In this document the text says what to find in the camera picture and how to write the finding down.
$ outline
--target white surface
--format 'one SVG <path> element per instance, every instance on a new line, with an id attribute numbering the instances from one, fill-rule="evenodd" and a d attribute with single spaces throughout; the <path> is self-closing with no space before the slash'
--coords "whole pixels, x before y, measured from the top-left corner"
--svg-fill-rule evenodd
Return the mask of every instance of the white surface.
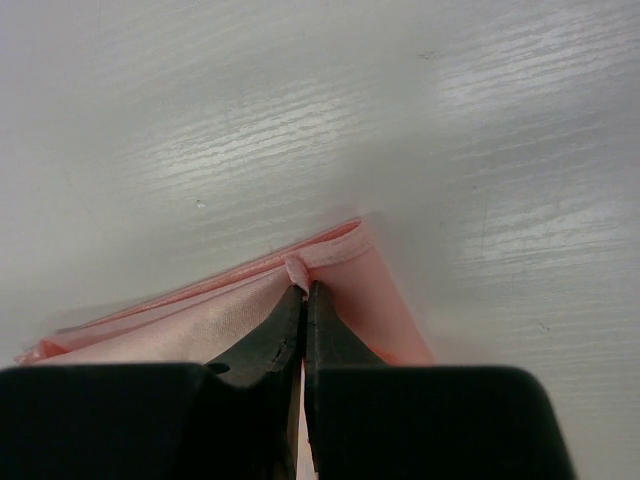
<path id="1" fill-rule="evenodd" d="M 637 0 L 1 1 L 3 362 L 373 213 L 441 360 L 640 478 L 639 39 Z"/>

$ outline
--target pink napkin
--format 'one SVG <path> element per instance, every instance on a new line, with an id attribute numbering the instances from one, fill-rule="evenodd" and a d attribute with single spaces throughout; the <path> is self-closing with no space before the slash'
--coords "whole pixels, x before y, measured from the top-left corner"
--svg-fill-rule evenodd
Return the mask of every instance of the pink napkin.
<path id="1" fill-rule="evenodd" d="M 45 337 L 21 364 L 206 363 L 249 333 L 286 288 L 312 281 L 332 292 L 340 317 L 391 364 L 433 358 L 360 220 L 149 302 Z"/>

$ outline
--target folded cloth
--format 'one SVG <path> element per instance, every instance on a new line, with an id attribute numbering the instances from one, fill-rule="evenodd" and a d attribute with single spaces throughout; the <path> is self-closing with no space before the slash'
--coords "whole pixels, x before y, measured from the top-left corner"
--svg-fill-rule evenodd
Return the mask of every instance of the folded cloth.
<path id="1" fill-rule="evenodd" d="M 206 363 L 259 325 L 291 284 L 318 280 L 349 328 L 387 363 L 430 365 L 431 353 L 361 220 L 154 300 L 59 331 L 20 364 Z"/>

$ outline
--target pink fabric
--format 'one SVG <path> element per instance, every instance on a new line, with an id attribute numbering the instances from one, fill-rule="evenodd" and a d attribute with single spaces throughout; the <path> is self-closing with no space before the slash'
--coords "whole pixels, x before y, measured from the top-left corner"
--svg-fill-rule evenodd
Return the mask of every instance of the pink fabric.
<path id="1" fill-rule="evenodd" d="M 168 295 L 46 337 L 21 364 L 192 361 L 236 343 L 293 284 L 333 294 L 345 323 L 388 363 L 433 358 L 360 220 Z"/>

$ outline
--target table surface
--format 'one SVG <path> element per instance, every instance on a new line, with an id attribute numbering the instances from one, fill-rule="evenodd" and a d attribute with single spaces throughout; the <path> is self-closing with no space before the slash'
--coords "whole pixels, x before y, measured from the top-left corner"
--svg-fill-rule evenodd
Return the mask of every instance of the table surface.
<path id="1" fill-rule="evenodd" d="M 0 5 L 0 360 L 363 215 L 442 363 L 640 478 L 640 3 Z"/>

